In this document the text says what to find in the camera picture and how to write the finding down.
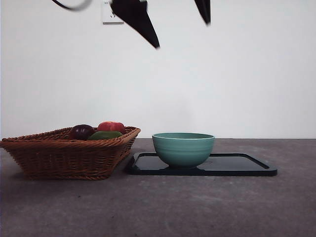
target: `bowl rim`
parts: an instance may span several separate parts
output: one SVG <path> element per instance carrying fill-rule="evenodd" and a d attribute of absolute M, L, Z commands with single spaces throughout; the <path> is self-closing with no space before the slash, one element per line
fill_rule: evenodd
<path fill-rule="evenodd" d="M 205 138 L 171 138 L 171 137 L 161 137 L 159 135 L 163 135 L 163 134 L 193 134 L 193 135 L 206 135 L 206 136 L 210 136 L 210 137 L 205 137 Z M 208 139 L 214 139 L 215 136 L 214 135 L 210 135 L 210 134 L 206 134 L 206 133 L 196 133 L 196 132 L 162 132 L 162 133 L 155 133 L 152 135 L 152 137 L 154 138 L 162 138 L 162 139 L 169 139 L 169 140 L 208 140 Z"/>

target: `green mango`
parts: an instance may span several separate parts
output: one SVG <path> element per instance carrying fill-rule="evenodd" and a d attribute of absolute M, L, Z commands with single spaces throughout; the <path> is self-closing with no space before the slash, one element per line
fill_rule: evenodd
<path fill-rule="evenodd" d="M 122 133 L 120 133 L 119 131 L 98 131 L 88 137 L 88 140 L 106 140 L 121 136 Z"/>

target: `red apple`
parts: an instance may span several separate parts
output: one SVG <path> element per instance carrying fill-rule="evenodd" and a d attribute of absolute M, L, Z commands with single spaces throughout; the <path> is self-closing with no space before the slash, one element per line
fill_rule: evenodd
<path fill-rule="evenodd" d="M 97 131 L 119 131 L 125 134 L 125 127 L 121 122 L 106 121 L 99 124 Z"/>

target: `electrical outlet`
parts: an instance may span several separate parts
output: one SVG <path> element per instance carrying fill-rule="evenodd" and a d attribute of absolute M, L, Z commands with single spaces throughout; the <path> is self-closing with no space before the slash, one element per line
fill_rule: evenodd
<path fill-rule="evenodd" d="M 116 16 L 110 6 L 111 1 L 102 1 L 102 24 L 103 25 L 115 25 L 123 24 L 123 20 Z"/>

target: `basket weave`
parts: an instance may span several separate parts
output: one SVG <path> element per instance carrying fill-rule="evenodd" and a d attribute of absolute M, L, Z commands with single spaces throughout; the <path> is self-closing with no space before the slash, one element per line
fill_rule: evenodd
<path fill-rule="evenodd" d="M 118 138 L 96 141 L 70 140 L 71 127 L 15 138 L 4 138 L 0 147 L 8 151 L 29 179 L 108 178 L 129 155 L 140 132 L 125 127 Z"/>

